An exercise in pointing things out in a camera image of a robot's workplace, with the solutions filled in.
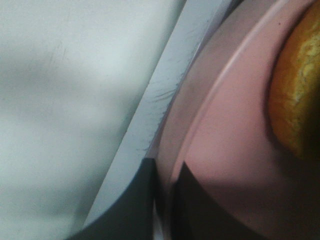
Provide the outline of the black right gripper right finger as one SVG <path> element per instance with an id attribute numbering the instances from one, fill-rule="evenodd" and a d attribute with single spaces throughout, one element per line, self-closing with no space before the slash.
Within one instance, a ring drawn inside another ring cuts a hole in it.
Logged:
<path id="1" fill-rule="evenodd" d="M 203 189 L 184 163 L 171 208 L 173 240 L 265 240 L 224 210 Z"/>

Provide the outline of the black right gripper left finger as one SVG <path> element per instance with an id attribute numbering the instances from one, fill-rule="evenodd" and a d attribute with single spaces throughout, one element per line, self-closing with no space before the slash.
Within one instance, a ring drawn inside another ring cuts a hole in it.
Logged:
<path id="1" fill-rule="evenodd" d="M 144 158 L 119 199 L 70 240 L 152 240 L 156 163 Z"/>

